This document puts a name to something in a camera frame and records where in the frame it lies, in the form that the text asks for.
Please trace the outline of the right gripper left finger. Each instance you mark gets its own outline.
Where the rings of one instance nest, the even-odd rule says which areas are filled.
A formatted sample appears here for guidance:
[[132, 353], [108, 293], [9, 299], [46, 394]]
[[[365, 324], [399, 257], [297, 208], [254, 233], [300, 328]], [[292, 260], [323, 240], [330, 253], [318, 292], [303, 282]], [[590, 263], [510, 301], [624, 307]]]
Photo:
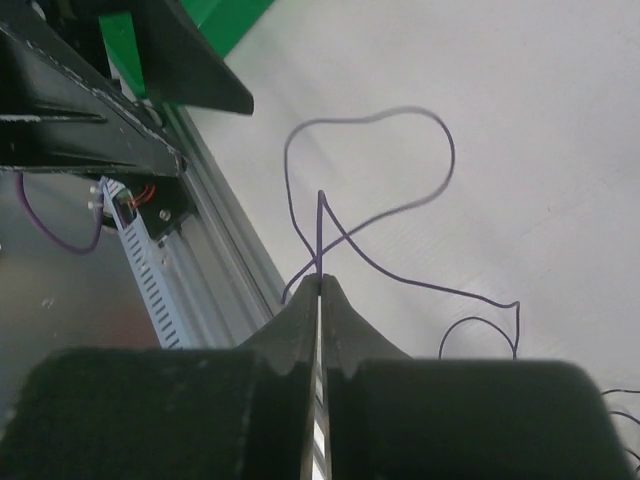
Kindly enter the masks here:
[[244, 479], [312, 476], [319, 293], [318, 278], [304, 277], [286, 306], [241, 345], [259, 367]]

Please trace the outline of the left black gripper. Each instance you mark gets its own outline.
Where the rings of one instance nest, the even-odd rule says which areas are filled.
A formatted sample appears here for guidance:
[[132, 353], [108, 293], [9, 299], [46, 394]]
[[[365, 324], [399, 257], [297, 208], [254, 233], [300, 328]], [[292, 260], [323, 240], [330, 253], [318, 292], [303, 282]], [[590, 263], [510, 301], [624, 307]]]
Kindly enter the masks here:
[[[254, 98], [178, 1], [133, 1], [146, 92], [240, 115]], [[183, 154], [113, 78], [97, 18], [66, 1], [1, 4], [1, 167], [31, 173], [177, 176]]]

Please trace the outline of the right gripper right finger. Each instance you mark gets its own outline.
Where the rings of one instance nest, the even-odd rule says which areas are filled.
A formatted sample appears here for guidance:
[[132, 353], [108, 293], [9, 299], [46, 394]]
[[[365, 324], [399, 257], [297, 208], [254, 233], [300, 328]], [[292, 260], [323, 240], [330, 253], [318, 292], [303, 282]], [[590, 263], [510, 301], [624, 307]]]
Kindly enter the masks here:
[[321, 279], [320, 306], [329, 473], [333, 479], [370, 479], [369, 415], [359, 372], [368, 361], [410, 356], [360, 315], [332, 275]]

